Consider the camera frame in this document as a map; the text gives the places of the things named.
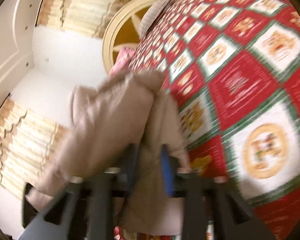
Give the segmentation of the beige puffer jacket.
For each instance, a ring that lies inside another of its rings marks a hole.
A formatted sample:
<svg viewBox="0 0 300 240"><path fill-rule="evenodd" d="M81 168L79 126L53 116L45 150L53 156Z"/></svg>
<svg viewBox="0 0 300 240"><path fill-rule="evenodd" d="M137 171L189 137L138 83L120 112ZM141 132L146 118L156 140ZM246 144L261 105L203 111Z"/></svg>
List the beige puffer jacket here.
<svg viewBox="0 0 300 240"><path fill-rule="evenodd" d="M129 232L176 236L183 223L183 200L164 190L161 148L189 168L178 107L162 87L157 70L124 71L98 89L77 87L71 97L72 126L26 198L43 209L71 177L88 178L112 167L129 144L140 150L136 185L127 200L116 200L114 216Z"/></svg>

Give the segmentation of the beige side window curtain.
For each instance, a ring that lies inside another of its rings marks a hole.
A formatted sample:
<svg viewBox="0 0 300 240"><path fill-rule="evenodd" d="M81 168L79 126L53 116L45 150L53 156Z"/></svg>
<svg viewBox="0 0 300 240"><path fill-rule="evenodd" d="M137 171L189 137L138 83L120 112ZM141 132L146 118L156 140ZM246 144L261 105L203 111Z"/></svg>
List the beige side window curtain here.
<svg viewBox="0 0 300 240"><path fill-rule="evenodd" d="M66 130L6 99L0 107L0 186L22 198L25 184L36 185Z"/></svg>

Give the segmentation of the red teddy bear patchwork bedspread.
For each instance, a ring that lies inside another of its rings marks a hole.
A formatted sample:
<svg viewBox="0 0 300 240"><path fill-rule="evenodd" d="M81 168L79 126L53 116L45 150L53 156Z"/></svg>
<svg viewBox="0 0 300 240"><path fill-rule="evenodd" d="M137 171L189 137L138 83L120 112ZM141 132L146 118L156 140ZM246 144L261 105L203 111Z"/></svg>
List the red teddy bear patchwork bedspread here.
<svg viewBox="0 0 300 240"><path fill-rule="evenodd" d="M175 0L132 70L158 69L192 169L226 176L276 239L300 219L300 16L289 0Z"/></svg>

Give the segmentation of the pink floral pillow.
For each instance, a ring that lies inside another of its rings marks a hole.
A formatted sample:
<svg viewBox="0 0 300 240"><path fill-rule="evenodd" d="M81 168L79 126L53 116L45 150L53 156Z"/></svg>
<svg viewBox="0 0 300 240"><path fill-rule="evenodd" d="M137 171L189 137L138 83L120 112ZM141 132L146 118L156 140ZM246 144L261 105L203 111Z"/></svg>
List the pink floral pillow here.
<svg viewBox="0 0 300 240"><path fill-rule="evenodd" d="M109 76L114 76L122 72L134 72L129 64L135 54L136 49L123 47L120 49L114 66L111 68Z"/></svg>

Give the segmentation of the cream round wooden headboard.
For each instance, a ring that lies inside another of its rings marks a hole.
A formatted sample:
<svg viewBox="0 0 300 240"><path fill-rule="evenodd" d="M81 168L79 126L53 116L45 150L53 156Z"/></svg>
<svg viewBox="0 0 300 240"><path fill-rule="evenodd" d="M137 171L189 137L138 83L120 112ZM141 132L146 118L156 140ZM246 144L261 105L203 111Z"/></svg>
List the cream round wooden headboard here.
<svg viewBox="0 0 300 240"><path fill-rule="evenodd" d="M121 48L138 47L141 19L155 1L157 0L131 0L109 22L102 41L102 59L107 74Z"/></svg>

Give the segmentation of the striped pillow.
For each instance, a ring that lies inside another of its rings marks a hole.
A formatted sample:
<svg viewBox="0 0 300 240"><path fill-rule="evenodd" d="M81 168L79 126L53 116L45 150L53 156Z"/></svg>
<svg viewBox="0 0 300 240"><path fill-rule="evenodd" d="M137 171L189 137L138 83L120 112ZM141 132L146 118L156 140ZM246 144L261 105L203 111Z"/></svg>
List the striped pillow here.
<svg viewBox="0 0 300 240"><path fill-rule="evenodd" d="M173 0L156 0L141 19L139 26L139 38L142 39L149 31L150 27L154 24L159 16L165 9L173 2Z"/></svg>

